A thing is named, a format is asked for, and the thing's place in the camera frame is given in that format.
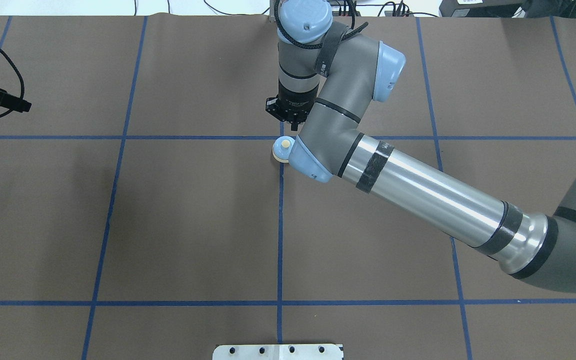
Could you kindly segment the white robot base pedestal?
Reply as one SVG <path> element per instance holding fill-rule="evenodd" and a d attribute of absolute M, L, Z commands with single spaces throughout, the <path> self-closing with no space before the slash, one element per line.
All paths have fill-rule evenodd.
<path fill-rule="evenodd" d="M 213 360 L 343 360 L 342 344 L 224 344 L 217 346 Z"/>

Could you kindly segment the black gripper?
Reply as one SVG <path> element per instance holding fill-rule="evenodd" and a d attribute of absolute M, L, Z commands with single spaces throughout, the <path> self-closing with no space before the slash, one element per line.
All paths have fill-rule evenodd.
<path fill-rule="evenodd" d="M 295 92 L 279 88 L 276 96 L 266 98 L 265 111 L 281 122 L 290 123 L 291 132 L 298 132 L 313 109 L 318 90 L 313 88 L 306 92 Z"/>

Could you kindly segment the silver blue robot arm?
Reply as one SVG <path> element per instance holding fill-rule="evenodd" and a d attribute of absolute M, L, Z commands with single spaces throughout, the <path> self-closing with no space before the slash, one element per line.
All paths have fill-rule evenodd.
<path fill-rule="evenodd" d="M 289 123 L 272 155 L 317 182 L 337 176 L 495 260 L 533 287 L 576 293 L 576 178 L 554 214 L 526 213 L 359 132 L 388 100 L 406 57 L 333 19 L 327 0 L 274 0 L 278 93 L 265 109 Z"/>

